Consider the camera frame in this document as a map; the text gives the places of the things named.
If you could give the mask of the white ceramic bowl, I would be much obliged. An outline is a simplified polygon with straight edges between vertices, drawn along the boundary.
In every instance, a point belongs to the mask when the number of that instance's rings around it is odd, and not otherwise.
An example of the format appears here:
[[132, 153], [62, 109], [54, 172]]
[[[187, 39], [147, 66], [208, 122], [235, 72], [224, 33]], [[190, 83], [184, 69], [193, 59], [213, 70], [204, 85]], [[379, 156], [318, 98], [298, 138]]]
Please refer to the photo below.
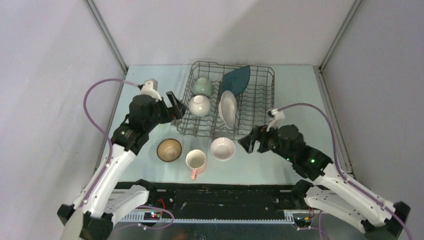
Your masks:
[[205, 117], [211, 110], [211, 102], [204, 95], [196, 95], [189, 101], [188, 109], [195, 117]]

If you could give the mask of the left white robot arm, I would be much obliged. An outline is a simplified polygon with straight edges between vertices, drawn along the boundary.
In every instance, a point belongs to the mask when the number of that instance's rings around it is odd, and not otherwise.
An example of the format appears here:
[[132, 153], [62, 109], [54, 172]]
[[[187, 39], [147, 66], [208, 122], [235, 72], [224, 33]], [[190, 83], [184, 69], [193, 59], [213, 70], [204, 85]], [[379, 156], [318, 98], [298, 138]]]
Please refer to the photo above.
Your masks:
[[166, 92], [168, 107], [157, 91], [136, 95], [128, 114], [108, 139], [109, 152], [81, 195], [71, 205], [62, 204], [57, 211], [64, 225], [63, 240], [106, 240], [114, 226], [139, 206], [153, 208], [158, 194], [152, 186], [134, 184], [114, 200], [109, 200], [121, 175], [133, 162], [150, 132], [160, 124], [181, 119], [187, 107], [172, 91]]

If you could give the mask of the pink white bowl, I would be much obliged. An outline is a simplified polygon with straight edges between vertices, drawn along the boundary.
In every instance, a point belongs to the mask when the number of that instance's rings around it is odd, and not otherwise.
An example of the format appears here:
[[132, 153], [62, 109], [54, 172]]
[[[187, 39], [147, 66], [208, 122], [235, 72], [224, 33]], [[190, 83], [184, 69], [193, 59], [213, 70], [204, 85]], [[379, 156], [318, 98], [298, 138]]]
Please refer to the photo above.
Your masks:
[[229, 138], [219, 137], [212, 141], [210, 152], [217, 160], [227, 161], [235, 155], [236, 145]]

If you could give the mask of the teal square plate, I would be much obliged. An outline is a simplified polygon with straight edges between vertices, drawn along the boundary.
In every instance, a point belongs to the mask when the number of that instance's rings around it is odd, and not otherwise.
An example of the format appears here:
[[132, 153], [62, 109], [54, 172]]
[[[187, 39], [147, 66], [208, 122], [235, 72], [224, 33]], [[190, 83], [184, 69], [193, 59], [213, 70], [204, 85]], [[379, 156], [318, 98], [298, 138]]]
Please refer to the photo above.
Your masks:
[[248, 86], [251, 66], [246, 65], [223, 75], [221, 93], [230, 91], [234, 96], [241, 94]]

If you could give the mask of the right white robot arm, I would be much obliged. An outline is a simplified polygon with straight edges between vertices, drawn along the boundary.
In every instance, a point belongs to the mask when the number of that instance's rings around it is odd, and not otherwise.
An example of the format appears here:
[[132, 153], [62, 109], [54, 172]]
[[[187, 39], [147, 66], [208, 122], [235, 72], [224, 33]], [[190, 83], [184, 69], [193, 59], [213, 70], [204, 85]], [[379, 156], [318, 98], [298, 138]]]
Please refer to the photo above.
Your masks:
[[350, 224], [368, 240], [400, 237], [411, 208], [402, 201], [393, 203], [360, 187], [354, 178], [338, 171], [330, 157], [307, 145], [295, 125], [278, 129], [256, 126], [238, 140], [249, 154], [256, 142], [259, 142], [257, 152], [279, 155], [302, 177], [290, 196], [295, 208], [309, 206], [324, 211]]

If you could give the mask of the white scalloped plate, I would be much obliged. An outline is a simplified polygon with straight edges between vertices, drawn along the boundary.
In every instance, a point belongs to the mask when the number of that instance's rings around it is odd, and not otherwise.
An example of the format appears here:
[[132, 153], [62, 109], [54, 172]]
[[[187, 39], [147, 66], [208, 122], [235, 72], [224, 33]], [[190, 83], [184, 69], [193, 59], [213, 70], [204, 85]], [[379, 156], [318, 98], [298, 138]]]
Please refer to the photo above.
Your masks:
[[218, 104], [218, 113], [226, 127], [233, 130], [236, 125], [237, 100], [231, 91], [225, 90], [222, 93]]

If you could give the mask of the brown rimmed tan bowl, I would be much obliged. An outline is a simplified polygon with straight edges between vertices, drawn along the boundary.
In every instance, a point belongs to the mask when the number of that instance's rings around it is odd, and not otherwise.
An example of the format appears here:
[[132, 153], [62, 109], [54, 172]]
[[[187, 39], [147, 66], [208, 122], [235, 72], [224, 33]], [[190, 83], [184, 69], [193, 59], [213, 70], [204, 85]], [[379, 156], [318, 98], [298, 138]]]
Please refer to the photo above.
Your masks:
[[173, 162], [177, 160], [182, 154], [181, 143], [174, 138], [167, 138], [162, 140], [156, 149], [158, 158], [163, 162]]

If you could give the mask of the pale green ceramic bowl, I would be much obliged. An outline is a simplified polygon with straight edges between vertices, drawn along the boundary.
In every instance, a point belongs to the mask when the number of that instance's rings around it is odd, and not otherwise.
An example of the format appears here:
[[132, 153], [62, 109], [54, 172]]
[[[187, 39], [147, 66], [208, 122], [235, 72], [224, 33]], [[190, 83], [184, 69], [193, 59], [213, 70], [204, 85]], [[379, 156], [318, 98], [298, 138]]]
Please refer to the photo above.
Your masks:
[[209, 79], [200, 77], [194, 81], [194, 84], [191, 87], [191, 91], [195, 96], [203, 95], [210, 97], [214, 93], [214, 86]]

